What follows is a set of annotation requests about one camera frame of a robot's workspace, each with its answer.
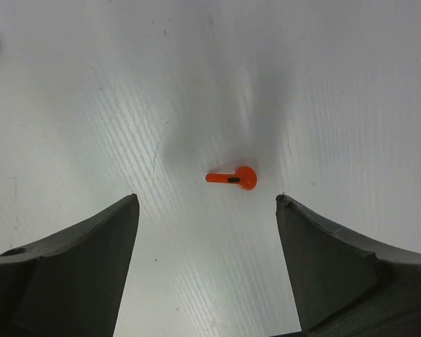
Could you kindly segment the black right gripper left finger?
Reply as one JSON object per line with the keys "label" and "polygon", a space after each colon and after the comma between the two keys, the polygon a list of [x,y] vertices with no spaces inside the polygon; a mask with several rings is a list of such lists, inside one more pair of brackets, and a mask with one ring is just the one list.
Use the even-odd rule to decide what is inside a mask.
{"label": "black right gripper left finger", "polygon": [[139,216],[130,194],[0,254],[0,336],[113,336]]}

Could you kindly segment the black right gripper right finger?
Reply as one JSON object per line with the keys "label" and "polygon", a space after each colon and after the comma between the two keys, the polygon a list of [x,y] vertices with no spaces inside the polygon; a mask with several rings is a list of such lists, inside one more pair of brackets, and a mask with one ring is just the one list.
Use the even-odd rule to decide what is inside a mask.
{"label": "black right gripper right finger", "polygon": [[301,336],[421,336],[421,253],[333,222],[285,194],[276,221]]}

